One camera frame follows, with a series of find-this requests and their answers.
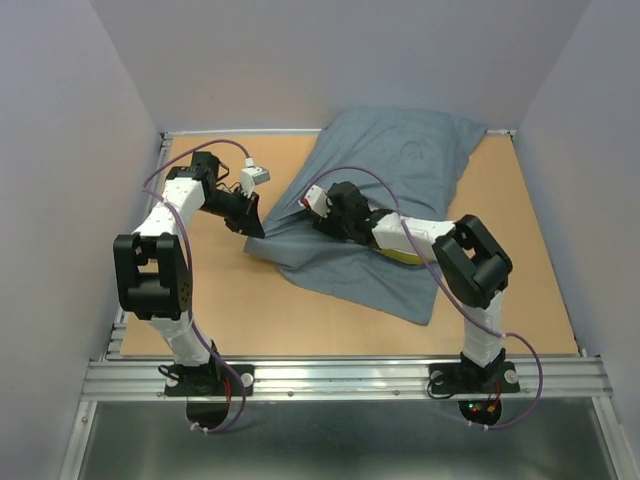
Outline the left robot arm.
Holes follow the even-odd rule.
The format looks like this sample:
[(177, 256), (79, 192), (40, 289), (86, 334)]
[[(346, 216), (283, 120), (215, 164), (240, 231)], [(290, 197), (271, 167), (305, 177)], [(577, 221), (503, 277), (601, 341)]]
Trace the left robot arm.
[(261, 238), (255, 189), (270, 179), (246, 158), (238, 183), (228, 187), (228, 167), (210, 152), (195, 151), (189, 165), (172, 166), (149, 215), (113, 242), (121, 308), (147, 321), (171, 349), (162, 365), (168, 396), (243, 395), (241, 375), (221, 359), (193, 312), (193, 258), (187, 227), (196, 212), (223, 219), (234, 233)]

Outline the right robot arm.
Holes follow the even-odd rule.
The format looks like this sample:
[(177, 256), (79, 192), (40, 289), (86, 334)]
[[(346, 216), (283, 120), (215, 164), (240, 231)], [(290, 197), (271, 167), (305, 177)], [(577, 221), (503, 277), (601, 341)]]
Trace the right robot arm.
[(351, 182), (313, 185), (300, 204), (316, 230), (404, 264), (437, 266), (435, 280), (465, 320), (458, 362), (435, 366), (428, 392), (436, 398), (499, 389), (506, 350), (501, 331), (503, 293), (513, 264), (482, 221), (431, 221), (373, 208)]

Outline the white pillow yellow edge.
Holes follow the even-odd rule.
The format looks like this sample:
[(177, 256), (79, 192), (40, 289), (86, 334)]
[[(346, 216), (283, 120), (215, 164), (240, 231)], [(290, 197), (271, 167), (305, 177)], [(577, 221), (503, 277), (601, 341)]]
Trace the white pillow yellow edge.
[(417, 265), (423, 264), (423, 261), (421, 260), (420, 256), (417, 255), (415, 252), (407, 253), (407, 252), (398, 251), (394, 249), (381, 249), (380, 253), (391, 260), (397, 261), (405, 265), (417, 266)]

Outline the blue grey pillowcase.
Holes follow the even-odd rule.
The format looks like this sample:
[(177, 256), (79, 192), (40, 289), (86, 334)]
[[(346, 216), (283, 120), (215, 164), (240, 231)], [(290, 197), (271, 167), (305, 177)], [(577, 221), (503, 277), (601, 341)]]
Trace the blue grey pillowcase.
[(312, 180), (350, 181), (375, 205), (443, 220), (486, 125), (430, 110), (359, 107), (318, 136), (303, 167), (245, 252), (272, 263), (294, 285), (425, 326), (438, 288), (423, 267), (403, 265), (312, 226), (298, 201)]

